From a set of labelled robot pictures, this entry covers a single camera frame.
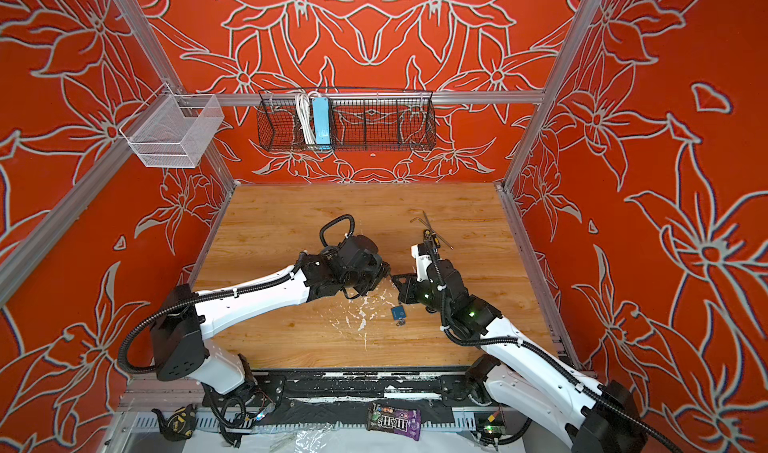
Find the blue padlock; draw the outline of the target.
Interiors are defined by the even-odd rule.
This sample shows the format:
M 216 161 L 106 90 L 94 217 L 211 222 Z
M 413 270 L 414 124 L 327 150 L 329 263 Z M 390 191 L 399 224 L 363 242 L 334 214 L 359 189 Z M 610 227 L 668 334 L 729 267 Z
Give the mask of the blue padlock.
M 402 305 L 391 308 L 392 318 L 397 323 L 404 323 L 406 319 L 405 309 Z

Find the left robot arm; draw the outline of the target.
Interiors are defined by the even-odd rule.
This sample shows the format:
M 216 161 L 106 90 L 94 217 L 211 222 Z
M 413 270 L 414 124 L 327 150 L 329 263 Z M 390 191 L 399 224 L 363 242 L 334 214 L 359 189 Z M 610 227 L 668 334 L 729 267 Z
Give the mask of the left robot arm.
M 358 235 L 355 219 L 342 215 L 327 223 L 350 227 L 336 245 L 321 242 L 317 254 L 302 252 L 276 273 L 217 290 L 174 288 L 163 306 L 139 322 L 122 341 L 119 367 L 132 375 L 154 374 L 160 381 L 189 378 L 222 396 L 255 385 L 247 360 L 219 347 L 225 330 L 263 314 L 343 294 L 364 297 L 389 275 L 390 265 L 368 237 Z

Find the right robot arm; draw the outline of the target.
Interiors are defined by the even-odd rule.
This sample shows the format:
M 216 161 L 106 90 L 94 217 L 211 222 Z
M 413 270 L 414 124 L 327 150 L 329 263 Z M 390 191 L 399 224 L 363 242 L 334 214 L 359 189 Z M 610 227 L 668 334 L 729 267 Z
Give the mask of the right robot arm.
M 499 309 L 469 293 L 460 272 L 439 255 L 440 236 L 426 229 L 411 249 L 415 270 L 392 278 L 400 300 L 438 314 L 454 344 L 483 357 L 469 374 L 490 398 L 543 427 L 572 452 L 640 452 L 649 440 L 670 452 L 671 439 L 639 417 L 632 394 L 567 365 L 522 333 Z

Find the silver hex key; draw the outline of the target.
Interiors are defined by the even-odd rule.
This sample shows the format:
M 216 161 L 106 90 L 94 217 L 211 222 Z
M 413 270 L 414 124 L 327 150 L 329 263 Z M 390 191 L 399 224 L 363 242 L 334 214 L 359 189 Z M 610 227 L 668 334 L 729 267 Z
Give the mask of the silver hex key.
M 426 231 L 429 231 L 429 232 L 434 231 L 434 229 L 432 228 L 431 222 L 425 212 L 423 212 L 420 216 L 416 216 L 412 218 L 411 222 L 419 222 L 425 228 Z

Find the black yellow screwdriver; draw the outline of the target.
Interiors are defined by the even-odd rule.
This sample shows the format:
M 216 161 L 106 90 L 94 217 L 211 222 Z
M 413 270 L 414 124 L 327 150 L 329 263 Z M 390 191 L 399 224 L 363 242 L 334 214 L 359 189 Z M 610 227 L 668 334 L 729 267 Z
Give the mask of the black yellow screwdriver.
M 425 248 L 430 251 L 437 251 L 440 248 L 438 235 L 431 229 L 423 230 L 423 243 Z

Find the purple candy bag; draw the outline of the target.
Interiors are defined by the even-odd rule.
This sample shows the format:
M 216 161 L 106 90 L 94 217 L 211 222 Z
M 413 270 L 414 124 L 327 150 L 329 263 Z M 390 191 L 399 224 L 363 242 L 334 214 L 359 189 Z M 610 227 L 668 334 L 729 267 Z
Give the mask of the purple candy bag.
M 368 407 L 365 428 L 367 431 L 396 434 L 419 441 L 421 424 L 419 409 L 397 408 L 374 402 Z

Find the light blue box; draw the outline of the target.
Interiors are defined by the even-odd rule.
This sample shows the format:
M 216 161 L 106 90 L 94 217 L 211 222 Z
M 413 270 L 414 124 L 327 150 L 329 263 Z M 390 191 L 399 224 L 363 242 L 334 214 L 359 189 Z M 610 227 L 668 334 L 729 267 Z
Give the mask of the light blue box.
M 330 104 L 327 98 L 319 96 L 312 99 L 315 144 L 320 150 L 331 148 Z

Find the small green circuit board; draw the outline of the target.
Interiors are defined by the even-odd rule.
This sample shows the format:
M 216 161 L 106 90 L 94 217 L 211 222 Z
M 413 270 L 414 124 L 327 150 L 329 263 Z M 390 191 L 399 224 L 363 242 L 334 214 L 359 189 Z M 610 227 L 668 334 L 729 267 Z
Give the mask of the small green circuit board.
M 497 414 L 482 414 L 477 418 L 474 434 L 478 443 L 497 449 L 506 437 L 506 426 Z

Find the white mesh basket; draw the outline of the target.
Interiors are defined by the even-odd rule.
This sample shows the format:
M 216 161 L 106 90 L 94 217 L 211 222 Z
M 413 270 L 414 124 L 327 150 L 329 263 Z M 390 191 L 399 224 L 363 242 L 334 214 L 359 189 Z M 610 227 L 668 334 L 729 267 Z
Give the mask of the white mesh basket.
M 182 106 L 175 95 L 162 95 L 136 116 L 120 134 L 148 168 L 195 168 L 223 123 L 214 95 L 203 95 L 201 106 Z

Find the black tape measure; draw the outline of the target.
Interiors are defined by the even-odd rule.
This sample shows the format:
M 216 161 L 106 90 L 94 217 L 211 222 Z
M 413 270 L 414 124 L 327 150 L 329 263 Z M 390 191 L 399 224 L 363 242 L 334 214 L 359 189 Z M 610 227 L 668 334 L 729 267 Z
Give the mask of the black tape measure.
M 188 404 L 166 418 L 160 409 L 151 410 L 158 421 L 160 434 L 168 441 L 178 442 L 190 439 L 197 428 L 197 406 Z

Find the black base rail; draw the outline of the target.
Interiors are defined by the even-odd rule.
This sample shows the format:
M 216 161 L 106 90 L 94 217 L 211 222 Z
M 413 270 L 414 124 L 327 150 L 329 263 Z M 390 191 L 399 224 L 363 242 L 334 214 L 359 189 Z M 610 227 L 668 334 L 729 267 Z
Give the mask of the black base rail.
M 255 372 L 232 392 L 208 389 L 206 407 L 244 428 L 261 426 L 362 427 L 371 404 L 417 410 L 428 427 L 473 430 L 482 418 L 508 407 L 490 398 L 466 366 L 349 369 L 272 369 Z

